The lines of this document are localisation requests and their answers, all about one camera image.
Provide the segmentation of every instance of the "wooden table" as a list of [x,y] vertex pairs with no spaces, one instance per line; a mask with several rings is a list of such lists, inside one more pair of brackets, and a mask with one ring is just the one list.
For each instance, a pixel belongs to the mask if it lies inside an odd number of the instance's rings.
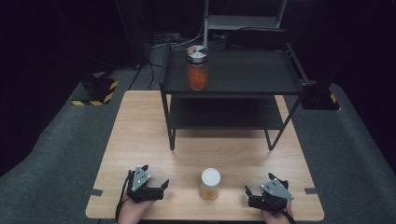
[[[286,117],[283,97],[276,101]],[[259,195],[260,185],[270,180],[268,173],[289,180],[296,220],[324,218],[318,195],[305,193],[315,186],[292,123],[273,151],[266,148],[264,131],[259,130],[180,130],[173,151],[168,141],[160,92],[125,92],[93,186],[103,194],[91,196],[87,217],[114,218],[128,170],[148,164],[149,187],[170,182],[163,200],[152,205],[144,219],[262,220],[258,209],[248,207],[244,186]],[[201,173],[207,167],[221,173],[215,201],[199,195]]]

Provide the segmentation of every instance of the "human hand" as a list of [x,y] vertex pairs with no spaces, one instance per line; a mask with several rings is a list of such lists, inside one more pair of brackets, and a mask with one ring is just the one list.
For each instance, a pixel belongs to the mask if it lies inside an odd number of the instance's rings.
[[156,202],[145,201],[142,203],[135,203],[126,195],[123,196],[122,201],[124,203],[122,204],[119,214],[119,224],[137,224],[149,207]]
[[[291,217],[293,217],[293,212],[291,211],[291,200],[288,200],[285,211],[289,213]],[[290,224],[288,219],[283,214],[272,214],[264,210],[261,211],[261,214],[266,224]]]

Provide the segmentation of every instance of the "yellow and black hazard tape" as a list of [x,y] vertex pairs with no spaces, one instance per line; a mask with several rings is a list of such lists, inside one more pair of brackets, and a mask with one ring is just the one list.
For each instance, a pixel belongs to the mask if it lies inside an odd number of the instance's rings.
[[111,98],[113,97],[114,90],[117,87],[117,84],[119,82],[115,81],[111,84],[111,86],[108,89],[108,92],[106,94],[106,97],[103,101],[99,100],[72,100],[73,105],[106,105],[108,102],[110,102]]

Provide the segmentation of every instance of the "glass jar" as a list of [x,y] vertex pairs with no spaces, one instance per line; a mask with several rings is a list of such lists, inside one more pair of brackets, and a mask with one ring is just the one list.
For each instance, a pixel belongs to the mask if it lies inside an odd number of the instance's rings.
[[201,91],[207,84],[207,54],[204,46],[187,48],[187,80],[193,91]]

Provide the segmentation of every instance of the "shelf top tier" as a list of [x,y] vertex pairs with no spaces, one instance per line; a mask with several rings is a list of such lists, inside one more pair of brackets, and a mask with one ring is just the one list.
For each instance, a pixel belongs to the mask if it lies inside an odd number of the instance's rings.
[[165,93],[297,95],[300,80],[285,51],[211,50],[207,86],[191,91],[185,51],[165,52],[160,85]]

